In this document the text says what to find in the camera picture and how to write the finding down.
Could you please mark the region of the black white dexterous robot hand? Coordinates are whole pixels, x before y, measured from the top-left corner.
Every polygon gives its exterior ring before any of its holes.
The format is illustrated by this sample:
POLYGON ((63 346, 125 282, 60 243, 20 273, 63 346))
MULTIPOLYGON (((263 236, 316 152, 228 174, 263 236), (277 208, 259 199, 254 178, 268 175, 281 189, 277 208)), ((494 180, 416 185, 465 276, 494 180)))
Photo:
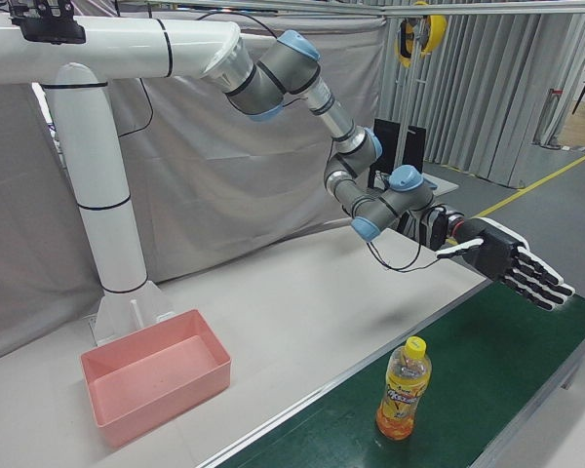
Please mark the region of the black white dexterous robot hand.
POLYGON ((460 219, 452 228, 453 247, 436 258, 461 256, 479 273, 551 311, 575 294, 575 289, 548 263, 535 255, 528 241, 487 217, 460 219))

